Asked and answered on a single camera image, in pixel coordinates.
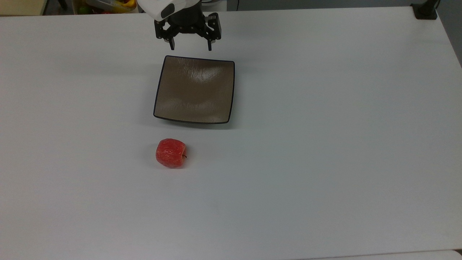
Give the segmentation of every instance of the square plate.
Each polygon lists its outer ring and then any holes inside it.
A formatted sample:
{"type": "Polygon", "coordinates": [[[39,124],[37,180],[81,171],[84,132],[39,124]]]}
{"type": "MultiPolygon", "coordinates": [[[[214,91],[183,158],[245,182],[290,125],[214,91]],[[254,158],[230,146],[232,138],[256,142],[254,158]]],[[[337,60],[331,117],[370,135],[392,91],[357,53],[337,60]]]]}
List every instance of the square plate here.
{"type": "Polygon", "coordinates": [[[196,124],[224,124],[231,116],[234,62],[166,56],[154,116],[196,124]]]}

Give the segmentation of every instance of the table surface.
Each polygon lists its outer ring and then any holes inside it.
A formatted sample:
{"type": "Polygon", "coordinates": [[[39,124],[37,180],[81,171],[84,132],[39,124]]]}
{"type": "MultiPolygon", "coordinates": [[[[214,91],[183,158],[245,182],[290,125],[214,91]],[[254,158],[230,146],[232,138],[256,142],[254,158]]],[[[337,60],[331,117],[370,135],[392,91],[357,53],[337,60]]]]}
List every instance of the table surface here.
{"type": "Polygon", "coordinates": [[[288,260],[462,248],[462,69],[410,7],[0,18],[6,259],[288,260]],[[233,60],[231,120],[152,115],[165,55],[233,60]],[[154,159],[186,143],[182,169],[154,159]]]}
{"type": "Polygon", "coordinates": [[[0,15],[42,15],[47,0],[0,0],[0,15]]]}
{"type": "Polygon", "coordinates": [[[323,260],[462,260],[462,256],[456,251],[451,250],[405,254],[379,254],[338,258],[323,258],[323,260]]]}

